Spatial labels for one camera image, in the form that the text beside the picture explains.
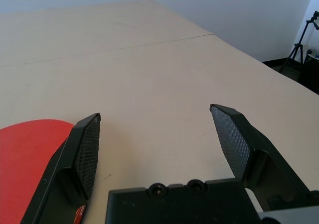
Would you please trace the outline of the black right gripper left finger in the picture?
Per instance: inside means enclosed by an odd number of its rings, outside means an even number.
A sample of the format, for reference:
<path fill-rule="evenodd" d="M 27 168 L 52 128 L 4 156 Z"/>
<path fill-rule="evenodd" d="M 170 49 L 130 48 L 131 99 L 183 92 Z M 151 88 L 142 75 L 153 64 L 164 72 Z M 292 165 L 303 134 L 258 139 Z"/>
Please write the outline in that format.
<path fill-rule="evenodd" d="M 100 123 L 101 115 L 94 113 L 71 129 L 49 160 L 21 223 L 81 222 L 94 187 Z"/>

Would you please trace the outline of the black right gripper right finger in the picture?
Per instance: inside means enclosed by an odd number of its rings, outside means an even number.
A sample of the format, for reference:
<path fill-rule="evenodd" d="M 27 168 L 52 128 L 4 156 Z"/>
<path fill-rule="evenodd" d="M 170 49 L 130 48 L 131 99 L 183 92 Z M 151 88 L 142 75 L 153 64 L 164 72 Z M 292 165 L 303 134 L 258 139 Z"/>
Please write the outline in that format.
<path fill-rule="evenodd" d="M 243 114 L 211 104 L 223 154 L 236 179 L 251 190 L 262 210 L 317 205 L 317 191 L 310 191 L 271 143 Z"/>

